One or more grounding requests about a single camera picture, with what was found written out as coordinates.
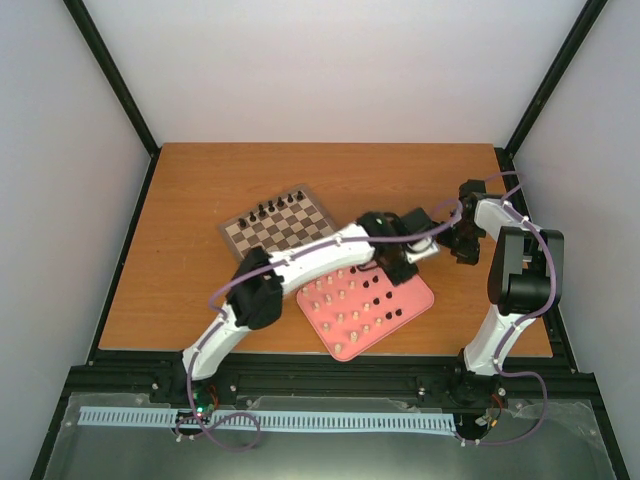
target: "wall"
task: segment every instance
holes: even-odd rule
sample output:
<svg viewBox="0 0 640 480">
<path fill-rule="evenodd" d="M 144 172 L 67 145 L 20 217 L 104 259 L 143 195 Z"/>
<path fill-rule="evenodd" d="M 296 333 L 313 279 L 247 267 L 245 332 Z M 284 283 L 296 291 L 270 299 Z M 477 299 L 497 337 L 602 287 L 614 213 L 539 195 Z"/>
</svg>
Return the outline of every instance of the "wall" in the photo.
<svg viewBox="0 0 640 480">
<path fill-rule="evenodd" d="M 86 361 L 146 157 L 61 1 L 0 9 L 0 478 Z"/>
<path fill-rule="evenodd" d="M 640 478 L 640 3 L 609 2 L 516 156 L 533 218 L 563 231 L 561 309 Z"/>
<path fill-rule="evenodd" d="M 87 0 L 159 142 L 504 145 L 584 0 Z"/>
</svg>

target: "gray wall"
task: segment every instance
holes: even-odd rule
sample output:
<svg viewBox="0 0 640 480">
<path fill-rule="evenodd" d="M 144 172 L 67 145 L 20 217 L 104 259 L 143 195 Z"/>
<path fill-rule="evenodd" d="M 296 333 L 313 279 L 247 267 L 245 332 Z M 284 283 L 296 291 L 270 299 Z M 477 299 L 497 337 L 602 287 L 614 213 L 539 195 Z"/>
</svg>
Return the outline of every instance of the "gray wall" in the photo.
<svg viewBox="0 0 640 480">
<path fill-rule="evenodd" d="M 584 0 L 87 0 L 159 142 L 494 142 Z"/>
<path fill-rule="evenodd" d="M 640 478 L 640 2 L 609 2 L 516 157 L 536 222 L 566 237 L 561 310 Z"/>
<path fill-rule="evenodd" d="M 148 157 L 61 1 L 2 2 L 0 85 L 0 478 L 18 480 L 86 360 Z"/>
</svg>

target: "wooden tabletop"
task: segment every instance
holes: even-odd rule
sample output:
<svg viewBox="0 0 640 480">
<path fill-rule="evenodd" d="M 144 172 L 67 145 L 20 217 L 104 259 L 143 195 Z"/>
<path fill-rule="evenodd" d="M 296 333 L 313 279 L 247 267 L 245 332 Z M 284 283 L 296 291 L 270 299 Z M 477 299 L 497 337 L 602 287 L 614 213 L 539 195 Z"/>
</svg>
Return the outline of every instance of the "wooden tabletop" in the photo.
<svg viewBox="0 0 640 480">
<path fill-rule="evenodd" d="M 217 226 L 264 198 L 307 184 L 339 227 L 366 211 L 426 211 L 469 178 L 498 171 L 493 147 L 476 144 L 165 144 L 100 341 L 102 349 L 180 350 L 211 323 L 210 294 L 237 262 Z M 489 185 L 503 191 L 500 180 Z M 367 353 L 455 355 L 482 323 L 494 242 L 476 266 L 444 250 L 420 263 L 434 306 Z M 252 332 L 245 352 L 325 352 L 292 297 L 282 317 Z M 550 356 L 541 321 L 516 355 Z"/>
</svg>

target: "brown table surface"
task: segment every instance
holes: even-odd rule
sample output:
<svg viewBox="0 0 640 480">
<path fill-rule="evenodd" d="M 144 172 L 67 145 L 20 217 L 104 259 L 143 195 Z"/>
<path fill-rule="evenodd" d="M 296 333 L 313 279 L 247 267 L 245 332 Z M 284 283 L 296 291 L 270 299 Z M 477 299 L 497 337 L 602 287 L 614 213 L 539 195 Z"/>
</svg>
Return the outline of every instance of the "brown table surface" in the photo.
<svg viewBox="0 0 640 480">
<path fill-rule="evenodd" d="M 191 345 L 215 316 L 209 295 L 237 267 L 217 226 L 261 199 L 305 183 L 342 227 L 370 210 L 429 211 L 457 196 L 467 179 L 497 171 L 493 147 L 484 144 L 165 144 L 100 348 Z M 504 191 L 500 180 L 489 188 Z M 434 306 L 368 353 L 455 355 L 469 343 L 489 307 L 493 240 L 482 240 L 481 249 L 475 267 L 457 265 L 446 250 L 421 262 Z M 291 296 L 280 320 L 248 335 L 236 351 L 325 349 Z M 551 355 L 541 321 L 512 353 Z"/>
</svg>

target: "gray floor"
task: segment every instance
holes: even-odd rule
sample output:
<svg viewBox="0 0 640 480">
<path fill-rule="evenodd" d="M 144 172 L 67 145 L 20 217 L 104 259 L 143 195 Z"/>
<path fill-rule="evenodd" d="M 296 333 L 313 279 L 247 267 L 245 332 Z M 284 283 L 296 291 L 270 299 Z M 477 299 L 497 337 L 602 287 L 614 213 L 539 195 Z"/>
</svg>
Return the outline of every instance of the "gray floor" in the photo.
<svg viewBox="0 0 640 480">
<path fill-rule="evenodd" d="M 169 429 L 74 427 L 61 435 L 46 478 L 613 479 L 593 419 L 584 417 L 590 410 L 572 416 L 575 409 L 558 407 L 535 436 L 508 447 L 462 448 L 418 434 L 265 433 L 255 450 L 237 454 L 206 439 L 176 443 Z M 534 421 L 505 412 L 487 440 L 512 438 Z M 251 433 L 218 436 L 240 445 Z"/>
</svg>

